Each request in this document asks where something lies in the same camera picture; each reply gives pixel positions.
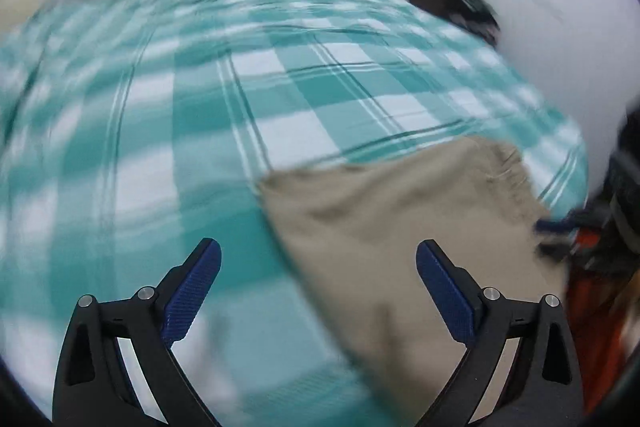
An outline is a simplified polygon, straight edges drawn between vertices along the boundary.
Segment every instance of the dark cloth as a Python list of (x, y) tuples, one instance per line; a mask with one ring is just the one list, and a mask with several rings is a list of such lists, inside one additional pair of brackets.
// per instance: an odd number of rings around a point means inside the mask
[(480, 37), (494, 48), (500, 26), (484, 0), (409, 0), (409, 3)]

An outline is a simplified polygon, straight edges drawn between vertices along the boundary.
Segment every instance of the dark object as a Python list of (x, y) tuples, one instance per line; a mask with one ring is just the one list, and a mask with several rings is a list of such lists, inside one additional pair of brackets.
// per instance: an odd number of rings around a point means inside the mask
[(51, 427), (51, 422), (29, 399), (0, 360), (0, 418), (2, 425)]
[(547, 295), (531, 303), (507, 299), (495, 288), (481, 290), (431, 240), (419, 245), (416, 264), (452, 336), (472, 332), (466, 336), (467, 350), (460, 364), (418, 426), (468, 425), (505, 341), (518, 337), (520, 344), (498, 403), (474, 425), (578, 425), (580, 370), (558, 298)]
[[(54, 389), (53, 420), (61, 427), (156, 426), (146, 416), (118, 349), (131, 338), (149, 388), (172, 426), (218, 426), (169, 349), (186, 334), (220, 268), (220, 247), (203, 239), (157, 288), (130, 299), (98, 303), (82, 296), (63, 343)], [(521, 337), (507, 384), (484, 425), (573, 426), (582, 413), (580, 373), (559, 300), (511, 301), (480, 289), (453, 266), (435, 241), (418, 246), (416, 266), (452, 336), (467, 352), (419, 426), (468, 424), (507, 338)]]
[[(585, 208), (572, 210), (564, 219), (540, 219), (535, 225), (536, 232), (562, 235), (589, 230), (596, 233), (594, 245), (585, 247), (576, 243), (570, 249), (572, 264), (615, 279), (631, 279), (640, 269), (638, 118), (639, 110), (631, 113), (620, 134), (621, 148), (611, 154), (603, 193)], [(560, 257), (558, 248), (543, 244), (538, 250), (550, 257)]]
[(540, 243), (538, 254), (542, 257), (548, 257), (556, 263), (561, 263), (571, 256), (571, 245), (568, 243)]
[(497, 46), (500, 26), (484, 0), (409, 0), (409, 3), (473, 33), (494, 48)]
[(56, 372), (53, 423), (63, 427), (162, 425), (138, 402), (117, 337), (130, 338), (140, 367), (171, 426), (219, 426), (169, 347), (183, 338), (220, 269), (220, 245), (203, 239), (156, 288), (130, 299), (76, 304)]
[(604, 425), (636, 425), (638, 423), (638, 394), (629, 389), (640, 389), (640, 346), (637, 346), (626, 364), (622, 375), (609, 394), (598, 404), (581, 427)]

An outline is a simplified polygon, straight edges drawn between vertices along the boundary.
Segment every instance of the bed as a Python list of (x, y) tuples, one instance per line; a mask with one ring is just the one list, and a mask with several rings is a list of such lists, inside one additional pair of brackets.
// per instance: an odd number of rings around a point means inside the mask
[(309, 304), (258, 180), (479, 134), (518, 147), (552, 213), (587, 190), (577, 125), (403, 0), (71, 2), (6, 37), (0, 78), (0, 355), (49, 415), (79, 296), (128, 298), (213, 237), (222, 270), (174, 353), (220, 422), (396, 425)]

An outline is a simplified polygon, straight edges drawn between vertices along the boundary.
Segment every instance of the blue gripper pad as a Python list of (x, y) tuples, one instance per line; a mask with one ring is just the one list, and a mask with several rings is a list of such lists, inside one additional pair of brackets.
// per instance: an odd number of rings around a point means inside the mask
[(445, 260), (449, 267), (443, 266), (443, 263), (438, 260), (430, 248), (430, 242), (422, 241), (418, 245), (418, 250), (415, 253), (418, 274), (420, 274), (422, 282), (424, 282), (447, 328), (449, 328), (449, 333), (459, 343), (472, 344), (476, 337), (474, 312), (447, 270), (456, 268), (446, 256)]
[(204, 298), (220, 271), (222, 250), (211, 241), (164, 308), (160, 337), (165, 345), (181, 341), (189, 331)]

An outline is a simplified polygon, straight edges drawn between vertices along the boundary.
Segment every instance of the white wall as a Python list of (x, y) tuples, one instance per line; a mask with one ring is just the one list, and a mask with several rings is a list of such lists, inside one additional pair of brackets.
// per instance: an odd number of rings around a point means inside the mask
[(598, 187), (625, 107), (640, 93), (638, 0), (487, 1), (502, 54), (580, 124)]

